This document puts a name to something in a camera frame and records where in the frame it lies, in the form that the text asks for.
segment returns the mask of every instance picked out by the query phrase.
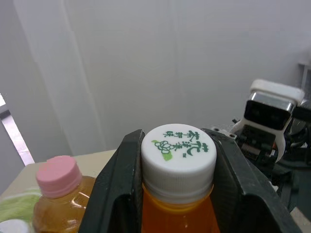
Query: white cap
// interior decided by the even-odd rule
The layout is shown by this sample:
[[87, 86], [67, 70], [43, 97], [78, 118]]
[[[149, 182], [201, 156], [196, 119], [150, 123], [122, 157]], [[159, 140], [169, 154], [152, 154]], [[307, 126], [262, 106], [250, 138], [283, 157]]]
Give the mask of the white cap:
[[182, 124], [151, 130], [141, 144], [142, 177], [155, 198], [184, 204], [212, 189], [216, 147], [202, 130]]
[[0, 233], [30, 233], [30, 230], [25, 221], [11, 219], [0, 223]]

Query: plastic bottle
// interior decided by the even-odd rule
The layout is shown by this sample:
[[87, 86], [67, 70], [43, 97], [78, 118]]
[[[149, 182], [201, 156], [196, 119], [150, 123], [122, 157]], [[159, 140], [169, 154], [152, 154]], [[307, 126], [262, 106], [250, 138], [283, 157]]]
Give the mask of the plastic bottle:
[[202, 130], [170, 124], [141, 145], [143, 233], [219, 233], [209, 195], [216, 147]]
[[36, 174], [42, 197], [35, 204], [36, 233], [76, 233], [81, 224], [95, 178], [82, 176], [74, 158], [57, 156]]

